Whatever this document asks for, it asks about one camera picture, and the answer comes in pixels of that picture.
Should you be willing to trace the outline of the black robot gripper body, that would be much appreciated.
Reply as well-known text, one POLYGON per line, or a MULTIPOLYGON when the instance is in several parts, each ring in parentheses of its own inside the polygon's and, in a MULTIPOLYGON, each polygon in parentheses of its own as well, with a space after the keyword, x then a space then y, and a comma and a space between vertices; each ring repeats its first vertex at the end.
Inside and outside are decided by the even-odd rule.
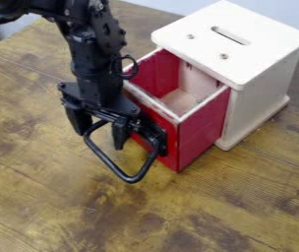
POLYGON ((58 85, 62 102, 82 107, 91 116, 115 122, 119 118, 134 120, 141 108, 123 93, 123 81, 130 80, 137 72, 124 75, 122 64, 110 62, 103 67, 82 63, 72 64, 75 83, 58 85))

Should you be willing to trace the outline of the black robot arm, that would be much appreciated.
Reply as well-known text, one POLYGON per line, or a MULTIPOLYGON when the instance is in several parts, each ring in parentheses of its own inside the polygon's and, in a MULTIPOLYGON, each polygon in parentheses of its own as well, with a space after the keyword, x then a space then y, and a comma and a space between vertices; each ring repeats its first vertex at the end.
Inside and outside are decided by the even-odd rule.
POLYGON ((0 25, 27 14, 56 23, 68 44, 76 81, 62 83, 59 90, 74 130, 88 137, 110 123, 114 147, 120 150, 141 108, 123 94, 123 82, 135 75, 123 73, 126 30, 112 15, 110 0, 0 0, 0 25))

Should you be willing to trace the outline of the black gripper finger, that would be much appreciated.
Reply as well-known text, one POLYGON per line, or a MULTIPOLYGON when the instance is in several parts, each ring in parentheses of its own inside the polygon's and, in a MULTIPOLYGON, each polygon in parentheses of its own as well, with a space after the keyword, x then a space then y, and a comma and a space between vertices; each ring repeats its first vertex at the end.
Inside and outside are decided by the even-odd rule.
POLYGON ((74 130, 80 136, 83 136, 92 126, 92 116, 82 107, 78 107, 71 103, 66 103, 64 108, 74 130))
POLYGON ((114 147, 118 151, 123 149, 124 143, 131 135, 130 125, 127 120, 116 120, 112 124, 112 139, 114 147))

